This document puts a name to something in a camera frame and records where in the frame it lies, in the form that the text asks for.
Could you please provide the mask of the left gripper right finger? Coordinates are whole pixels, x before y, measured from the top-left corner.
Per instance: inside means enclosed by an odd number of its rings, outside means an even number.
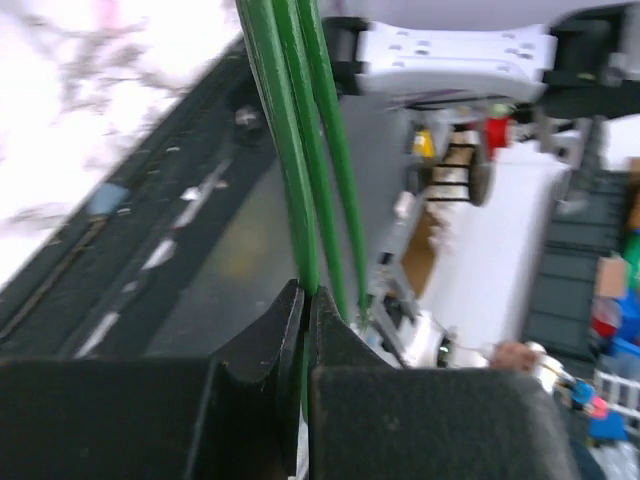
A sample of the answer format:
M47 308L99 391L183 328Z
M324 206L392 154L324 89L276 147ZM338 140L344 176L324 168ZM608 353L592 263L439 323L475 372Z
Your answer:
M311 303L310 342L312 478L578 477L559 412L533 378L394 368L341 320L326 289Z

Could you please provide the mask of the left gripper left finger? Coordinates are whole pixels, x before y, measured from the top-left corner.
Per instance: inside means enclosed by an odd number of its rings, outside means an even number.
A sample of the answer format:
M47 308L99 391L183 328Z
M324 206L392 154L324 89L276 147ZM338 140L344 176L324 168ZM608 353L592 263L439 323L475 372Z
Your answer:
M296 471L305 296L208 357L7 359L5 479L285 479Z

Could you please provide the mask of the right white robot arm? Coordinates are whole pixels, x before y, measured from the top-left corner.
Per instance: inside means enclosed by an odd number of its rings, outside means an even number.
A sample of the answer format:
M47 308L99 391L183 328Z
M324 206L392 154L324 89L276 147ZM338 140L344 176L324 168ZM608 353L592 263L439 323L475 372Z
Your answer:
M639 111L636 2L497 31L411 30L359 17L328 17L322 26L346 95L385 94L426 110L524 104L560 119Z

